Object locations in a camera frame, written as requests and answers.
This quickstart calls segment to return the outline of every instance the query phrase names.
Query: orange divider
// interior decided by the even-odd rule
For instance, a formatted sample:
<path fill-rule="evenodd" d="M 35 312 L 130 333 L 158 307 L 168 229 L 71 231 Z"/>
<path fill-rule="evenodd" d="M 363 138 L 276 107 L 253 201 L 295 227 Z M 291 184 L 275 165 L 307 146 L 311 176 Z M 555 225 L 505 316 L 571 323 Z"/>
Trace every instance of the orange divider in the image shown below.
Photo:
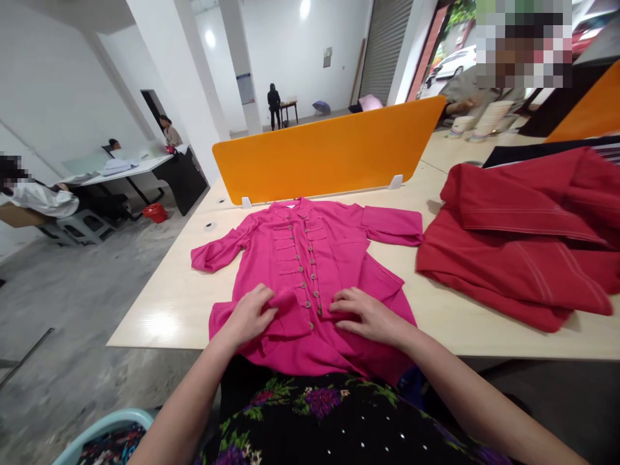
<path fill-rule="evenodd" d="M 620 60 L 616 61 L 544 141 L 563 142 L 620 130 Z"/>
<path fill-rule="evenodd" d="M 412 101 L 220 142 L 213 154 L 235 205 L 387 186 L 412 177 L 445 105 Z"/>

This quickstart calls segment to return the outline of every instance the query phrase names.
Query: red garment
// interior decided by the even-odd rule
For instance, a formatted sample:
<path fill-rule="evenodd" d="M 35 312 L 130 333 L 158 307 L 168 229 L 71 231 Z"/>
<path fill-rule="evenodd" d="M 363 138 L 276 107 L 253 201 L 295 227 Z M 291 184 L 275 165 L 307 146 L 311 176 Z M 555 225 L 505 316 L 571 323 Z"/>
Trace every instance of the red garment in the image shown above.
<path fill-rule="evenodd" d="M 453 167 L 417 271 L 537 329 L 620 292 L 620 167 L 590 147 L 492 169 Z"/>
<path fill-rule="evenodd" d="M 209 336 L 222 328 L 241 297 L 264 283 L 276 293 L 267 307 L 278 312 L 259 340 L 242 352 L 248 360 L 286 375 L 357 371 L 395 385 L 411 366 L 409 358 L 336 328 L 335 322 L 353 315 L 329 311 L 335 293 L 355 286 L 415 324 L 403 281 L 366 252 L 369 239 L 418 245 L 422 216 L 305 198 L 248 215 L 222 239 L 192 251 L 194 268 L 215 272 L 245 249 L 232 302 L 213 306 Z"/>

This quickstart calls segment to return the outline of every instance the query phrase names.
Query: tree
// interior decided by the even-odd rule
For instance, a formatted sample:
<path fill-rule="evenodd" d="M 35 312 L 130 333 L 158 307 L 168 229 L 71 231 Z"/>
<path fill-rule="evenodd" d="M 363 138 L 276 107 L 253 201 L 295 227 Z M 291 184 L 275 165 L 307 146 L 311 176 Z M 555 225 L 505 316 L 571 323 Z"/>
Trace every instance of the tree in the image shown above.
<path fill-rule="evenodd" d="M 452 6 L 450 19 L 446 26 L 446 34 L 453 25 L 476 19 L 476 0 L 457 0 Z"/>

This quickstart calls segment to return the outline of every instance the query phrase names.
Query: pink blouse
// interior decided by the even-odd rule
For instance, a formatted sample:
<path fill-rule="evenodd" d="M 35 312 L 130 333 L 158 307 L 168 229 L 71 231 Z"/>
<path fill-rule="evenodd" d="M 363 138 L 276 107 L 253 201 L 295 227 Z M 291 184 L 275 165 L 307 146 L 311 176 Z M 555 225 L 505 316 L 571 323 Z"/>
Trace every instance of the pink blouse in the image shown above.
<path fill-rule="evenodd" d="M 404 282 L 366 252 L 369 239 L 419 245 L 422 216 L 303 197 L 248 215 L 222 239 L 192 250 L 192 266 L 210 273 L 246 250 L 232 302 L 213 306 L 210 337 L 239 299 L 264 283 L 276 293 L 266 308 L 279 310 L 265 333 L 242 351 L 248 360 L 287 375 L 356 371 L 395 385 L 411 361 L 396 349 L 338 329 L 335 322 L 354 316 L 329 312 L 335 293 L 356 286 L 415 324 Z"/>

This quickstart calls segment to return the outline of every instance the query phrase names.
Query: partition clip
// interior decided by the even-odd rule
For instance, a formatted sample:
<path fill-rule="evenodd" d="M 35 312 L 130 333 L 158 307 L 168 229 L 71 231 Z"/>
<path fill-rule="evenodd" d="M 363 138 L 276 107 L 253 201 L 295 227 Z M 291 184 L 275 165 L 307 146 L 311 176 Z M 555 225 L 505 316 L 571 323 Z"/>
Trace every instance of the partition clip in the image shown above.
<path fill-rule="evenodd" d="M 400 186 L 402 186 L 402 174 L 397 174 L 392 178 L 392 181 L 389 183 L 389 186 L 387 186 L 387 189 L 389 191 L 393 191 L 394 189 L 398 189 Z"/>

